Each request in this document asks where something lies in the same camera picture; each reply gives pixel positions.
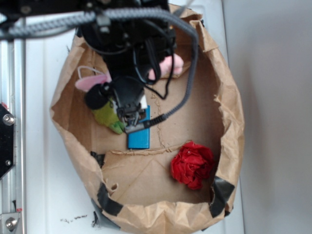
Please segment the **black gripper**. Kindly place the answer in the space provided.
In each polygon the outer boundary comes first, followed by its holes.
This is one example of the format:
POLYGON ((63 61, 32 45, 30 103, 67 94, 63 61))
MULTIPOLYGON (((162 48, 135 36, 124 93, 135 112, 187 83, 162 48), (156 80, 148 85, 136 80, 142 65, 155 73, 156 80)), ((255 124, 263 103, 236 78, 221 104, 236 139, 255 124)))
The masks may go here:
POLYGON ((163 19, 115 20, 107 32, 101 32, 97 22, 81 26, 79 32, 113 74, 138 68, 143 78, 156 80, 160 78, 156 62, 174 53, 175 32, 163 19))

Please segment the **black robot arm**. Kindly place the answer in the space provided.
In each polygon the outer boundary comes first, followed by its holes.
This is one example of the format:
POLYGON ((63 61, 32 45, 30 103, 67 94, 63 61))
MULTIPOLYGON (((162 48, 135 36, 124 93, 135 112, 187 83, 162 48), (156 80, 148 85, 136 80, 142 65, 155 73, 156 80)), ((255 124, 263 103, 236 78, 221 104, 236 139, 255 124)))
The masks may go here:
MULTIPOLYGON (((68 31, 73 27, 74 23, 69 23, 69 26, 52 26, 52 29, 42 29, 41 31, 36 26, 29 26, 19 29, 15 27, 15 22, 20 18, 41 16, 49 14, 72 13, 78 11, 96 12, 106 9, 121 9, 121 8, 148 8, 160 7, 161 9, 168 10, 167 0, 1 0, 0 1, 0 14, 6 17, 4 22, 0 23, 0 39, 1 40, 14 40, 14 39, 35 39, 43 37, 51 37, 52 34, 44 33, 55 29, 57 27, 67 28, 68 31)), ((179 75, 182 72, 183 60, 180 56, 173 53, 173 55, 166 55, 156 62, 160 68, 160 78, 173 72, 173 75, 179 75)), ((87 66, 78 67, 79 80, 76 82, 77 86, 85 87, 91 84, 103 84, 111 82, 111 75, 113 72, 100 72, 96 69, 91 69, 87 66), (97 73, 92 76, 81 76, 80 68, 86 68, 97 73)))

